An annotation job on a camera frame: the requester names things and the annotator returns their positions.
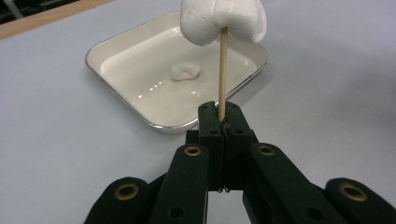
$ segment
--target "enamel tray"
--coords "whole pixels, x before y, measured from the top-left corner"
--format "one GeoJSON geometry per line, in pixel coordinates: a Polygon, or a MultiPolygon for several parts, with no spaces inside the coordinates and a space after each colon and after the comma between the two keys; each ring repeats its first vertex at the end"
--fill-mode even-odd
{"type": "MultiPolygon", "coordinates": [[[[227,98],[253,79],[268,55],[260,44],[229,35],[227,98]]],[[[90,49],[87,65],[135,110],[165,133],[182,133],[198,122],[198,106],[219,99],[219,41],[199,47],[180,32],[178,12],[149,21],[90,49]],[[198,62],[194,80],[174,81],[171,66],[198,62]]]]}

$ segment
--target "white cream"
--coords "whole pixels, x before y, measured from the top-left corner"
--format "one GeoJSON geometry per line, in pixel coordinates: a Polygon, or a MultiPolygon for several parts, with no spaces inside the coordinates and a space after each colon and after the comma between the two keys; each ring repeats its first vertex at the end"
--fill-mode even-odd
{"type": "Polygon", "coordinates": [[[180,62],[171,67],[171,78],[174,81],[191,80],[198,77],[201,65],[198,62],[180,62]]]}

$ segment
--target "black plastic part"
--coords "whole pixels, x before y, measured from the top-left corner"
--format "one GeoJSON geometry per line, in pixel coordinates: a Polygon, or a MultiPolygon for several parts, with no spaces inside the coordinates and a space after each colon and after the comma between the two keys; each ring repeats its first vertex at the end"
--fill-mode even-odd
{"type": "Polygon", "coordinates": [[[224,152],[224,187],[243,190],[248,172],[245,156],[255,137],[238,105],[227,102],[225,111],[228,141],[224,152]]]}
{"type": "Polygon", "coordinates": [[[209,150],[209,190],[219,191],[224,188],[224,134],[218,119],[215,102],[208,102],[198,107],[199,145],[209,150]]]}
{"type": "Polygon", "coordinates": [[[103,194],[93,205],[84,223],[146,223],[152,203],[153,199],[150,198],[149,185],[145,181],[132,177],[124,177],[114,181],[105,189],[103,194]],[[122,201],[117,199],[115,196],[117,189],[128,184],[135,184],[138,186],[137,194],[129,200],[122,201]]]}
{"type": "Polygon", "coordinates": [[[185,144],[199,144],[199,131],[187,130],[185,144]]]}
{"type": "Polygon", "coordinates": [[[349,223],[396,223],[395,209],[358,181],[346,178],[330,180],[325,196],[349,223]]]}
{"type": "Polygon", "coordinates": [[[270,207],[272,220],[269,223],[346,223],[278,147],[253,145],[247,164],[258,190],[247,188],[246,193],[262,197],[270,207]]]}
{"type": "Polygon", "coordinates": [[[178,148],[148,223],[206,223],[208,165],[205,147],[178,148]]]}
{"type": "Polygon", "coordinates": [[[270,206],[262,197],[262,194],[257,189],[256,184],[247,184],[249,189],[244,190],[242,201],[247,210],[247,215],[251,224],[272,223],[273,212],[270,206]]]}

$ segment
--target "screw hole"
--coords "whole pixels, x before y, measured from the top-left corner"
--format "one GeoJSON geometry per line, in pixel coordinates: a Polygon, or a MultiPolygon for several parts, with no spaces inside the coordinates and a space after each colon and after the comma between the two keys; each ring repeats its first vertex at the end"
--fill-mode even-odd
{"type": "Polygon", "coordinates": [[[314,207],[307,207],[306,208],[306,213],[312,217],[315,220],[321,220],[323,219],[323,214],[318,210],[317,208],[314,207]]]}
{"type": "Polygon", "coordinates": [[[367,194],[364,193],[363,190],[361,190],[360,188],[354,185],[343,183],[340,185],[338,189],[341,191],[342,194],[344,194],[344,196],[346,196],[351,200],[357,202],[364,202],[367,200],[367,194]]]}
{"type": "Polygon", "coordinates": [[[275,151],[270,147],[259,147],[259,152],[264,156],[274,156],[275,151]]]}
{"type": "Polygon", "coordinates": [[[175,206],[169,210],[169,216],[171,218],[182,218],[184,215],[184,210],[182,207],[175,206]]]}
{"type": "Polygon", "coordinates": [[[198,147],[186,147],[184,153],[188,156],[198,156],[201,154],[201,149],[198,147]]]}
{"type": "Polygon", "coordinates": [[[126,201],[134,198],[139,192],[136,184],[124,184],[119,186],[114,192],[114,197],[120,201],[126,201]]]}

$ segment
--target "white table surface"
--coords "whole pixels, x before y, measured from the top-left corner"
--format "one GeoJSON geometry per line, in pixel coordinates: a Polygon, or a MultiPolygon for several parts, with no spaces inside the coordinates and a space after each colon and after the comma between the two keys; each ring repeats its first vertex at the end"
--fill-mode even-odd
{"type": "MultiPolygon", "coordinates": [[[[396,1],[263,1],[265,71],[231,99],[313,183],[358,180],[396,205],[396,1]]],[[[0,41],[0,223],[82,223],[114,180],[166,172],[159,133],[85,64],[95,44],[178,11],[117,0],[0,41]]],[[[210,193],[207,223],[248,223],[210,193]]]]}

